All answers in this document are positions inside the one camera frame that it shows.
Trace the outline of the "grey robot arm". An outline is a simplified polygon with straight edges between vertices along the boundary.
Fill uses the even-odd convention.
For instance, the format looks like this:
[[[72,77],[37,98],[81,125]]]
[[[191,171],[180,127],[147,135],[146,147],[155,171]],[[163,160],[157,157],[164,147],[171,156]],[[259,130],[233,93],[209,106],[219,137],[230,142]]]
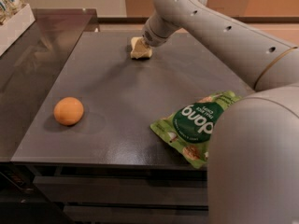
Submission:
[[[199,0],[152,3],[143,29],[149,45],[183,28],[249,89],[221,115],[209,142],[209,224],[298,224],[298,48]]]

